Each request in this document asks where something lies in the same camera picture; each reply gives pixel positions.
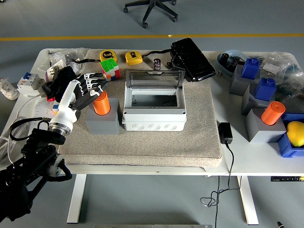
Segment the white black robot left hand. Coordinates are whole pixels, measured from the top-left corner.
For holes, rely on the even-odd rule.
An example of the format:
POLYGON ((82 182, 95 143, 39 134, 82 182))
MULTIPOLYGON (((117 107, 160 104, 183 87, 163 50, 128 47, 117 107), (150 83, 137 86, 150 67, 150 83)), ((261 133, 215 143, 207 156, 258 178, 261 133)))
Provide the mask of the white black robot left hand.
POLYGON ((80 111, 95 101, 107 84, 101 73, 87 73, 72 80, 63 93, 58 113, 49 122, 48 130, 62 135, 71 133, 80 111))

